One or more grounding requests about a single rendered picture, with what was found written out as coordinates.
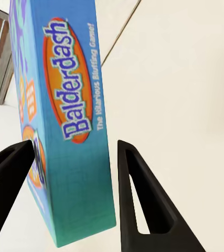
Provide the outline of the board game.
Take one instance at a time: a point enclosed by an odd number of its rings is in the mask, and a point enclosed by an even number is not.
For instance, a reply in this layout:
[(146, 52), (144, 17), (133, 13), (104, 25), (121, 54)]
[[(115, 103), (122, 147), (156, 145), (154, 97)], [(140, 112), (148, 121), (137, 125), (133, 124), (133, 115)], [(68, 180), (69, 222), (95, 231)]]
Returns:
[(27, 184), (57, 248), (116, 227), (95, 0), (10, 0)]

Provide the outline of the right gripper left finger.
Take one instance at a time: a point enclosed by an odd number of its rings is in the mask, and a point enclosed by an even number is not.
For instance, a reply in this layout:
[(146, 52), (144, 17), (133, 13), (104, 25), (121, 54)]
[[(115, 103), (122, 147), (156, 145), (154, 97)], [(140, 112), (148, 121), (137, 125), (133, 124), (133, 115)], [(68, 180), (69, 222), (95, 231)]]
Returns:
[(0, 231), (35, 159), (31, 140), (0, 151)]

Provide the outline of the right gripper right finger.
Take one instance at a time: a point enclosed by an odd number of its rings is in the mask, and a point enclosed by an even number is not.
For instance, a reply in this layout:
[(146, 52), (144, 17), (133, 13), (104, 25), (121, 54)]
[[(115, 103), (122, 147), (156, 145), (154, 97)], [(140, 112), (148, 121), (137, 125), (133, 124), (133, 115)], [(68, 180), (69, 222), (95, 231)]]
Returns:
[[(206, 252), (138, 149), (118, 140), (121, 252)], [(150, 234), (138, 231), (130, 175)]]

